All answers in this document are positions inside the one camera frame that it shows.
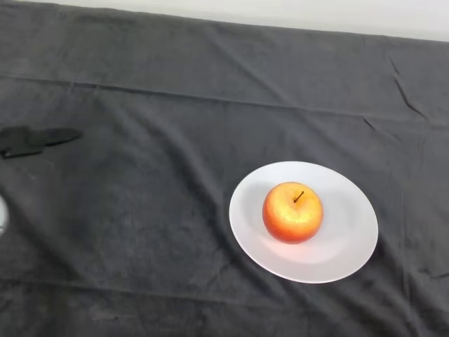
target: knife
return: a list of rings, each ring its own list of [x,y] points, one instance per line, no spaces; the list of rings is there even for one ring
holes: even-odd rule
[[[29,156],[43,152],[45,146],[67,143],[82,136],[73,128],[47,128],[30,130],[27,126],[15,126],[0,131],[0,154],[4,159]]]

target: apple stem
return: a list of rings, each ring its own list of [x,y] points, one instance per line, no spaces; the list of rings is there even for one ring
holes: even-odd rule
[[[299,197],[298,198],[296,198],[295,200],[293,200],[293,202],[297,202],[298,201],[298,199],[302,196],[304,194],[304,191],[302,191],[301,192],[301,194],[299,195]]]

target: plate rim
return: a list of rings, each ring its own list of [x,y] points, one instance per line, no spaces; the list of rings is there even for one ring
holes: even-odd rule
[[[3,236],[9,222],[9,210],[6,200],[0,194],[0,237]]]
[[[277,165],[277,164],[306,164],[306,165],[318,166],[318,167],[321,167],[321,168],[325,168],[326,170],[332,171],[332,172],[338,174],[339,176],[342,176],[344,179],[348,180],[348,181],[349,181],[352,185],[354,185],[354,187],[355,187],[357,190],[359,190],[360,193],[366,198],[366,200],[367,200],[368,203],[369,203],[370,208],[373,210],[374,220],[375,220],[375,224],[376,224],[376,226],[375,226],[375,239],[373,240],[373,245],[370,247],[369,250],[367,250],[367,258],[366,258],[366,260],[365,260],[360,266],[358,266],[356,269],[354,269],[354,270],[353,270],[352,272],[350,272],[350,273],[347,273],[347,274],[342,275],[342,276],[340,276],[340,277],[330,278],[330,279],[327,279],[327,280],[324,280],[324,281],[302,280],[302,279],[299,279],[299,278],[292,278],[292,277],[287,277],[287,276],[281,275],[281,274],[279,274],[279,273],[273,271],[271,268],[265,267],[263,264],[261,264],[260,262],[258,262],[257,259],[254,258],[254,257],[253,257],[253,256],[252,256],[252,255],[251,255],[245,248],[244,248],[244,246],[243,246],[242,243],[240,242],[239,238],[236,236],[236,233],[235,233],[235,231],[234,231],[234,226],[232,225],[231,210],[232,210],[232,204],[233,204],[233,201],[234,201],[235,192],[236,192],[237,188],[239,188],[240,184],[241,184],[244,180],[246,180],[249,176],[251,176],[254,172],[256,172],[256,171],[258,171],[258,170],[260,170],[260,169],[263,169],[264,167],[272,166],[272,165]],[[355,183],[354,183],[352,180],[350,180],[348,177],[342,175],[340,172],[337,172],[337,171],[335,171],[335,170],[332,170],[331,168],[328,168],[328,167],[323,166],[323,165],[319,165],[319,164],[315,164],[315,163],[310,163],[310,162],[308,162],[308,161],[275,161],[275,162],[273,162],[273,163],[266,164],[266,165],[264,165],[264,166],[260,166],[260,167],[256,168],[255,170],[252,170],[252,171],[251,171],[250,173],[248,173],[242,180],[240,180],[240,182],[239,182],[239,183],[237,184],[237,186],[234,188],[234,191],[232,192],[231,200],[230,200],[230,202],[229,202],[229,214],[228,214],[228,216],[229,216],[229,224],[231,225],[231,231],[232,231],[232,234],[233,234],[235,240],[236,240],[237,243],[239,244],[240,248],[245,252],[245,254],[251,258],[251,260],[253,260],[253,261],[254,261],[257,265],[259,265],[261,268],[267,270],[268,272],[270,272],[270,273],[272,273],[272,274],[274,274],[274,275],[276,275],[276,276],[278,276],[278,277],[282,277],[283,279],[288,279],[288,280],[293,281],[293,282],[300,282],[300,283],[305,283],[305,284],[325,284],[325,283],[331,283],[331,282],[339,281],[339,280],[341,280],[341,279],[345,279],[346,277],[351,276],[352,274],[358,272],[358,271],[359,271],[364,265],[366,265],[366,263],[371,259],[371,256],[373,256],[374,250],[375,250],[375,248],[376,248],[376,246],[377,246],[377,242],[378,242],[378,240],[379,240],[379,222],[377,221],[377,215],[376,215],[376,212],[375,212],[375,210],[374,210],[373,205],[371,204],[371,201],[370,201],[369,198],[366,196],[366,194],[363,193],[363,191],[360,189],[360,187],[357,186],[357,184],[355,184]]]

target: white round object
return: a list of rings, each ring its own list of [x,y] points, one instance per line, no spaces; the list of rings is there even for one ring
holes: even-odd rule
[[[323,205],[319,231],[300,244],[273,238],[262,219],[268,192],[287,182],[309,186]],[[266,165],[247,175],[232,195],[229,220],[237,242],[257,264],[296,282],[349,276],[369,260],[377,243],[376,215],[364,193],[341,174],[302,161]]]
[[[0,195],[0,235],[6,229],[6,225],[8,222],[8,207],[6,206],[5,200]]]

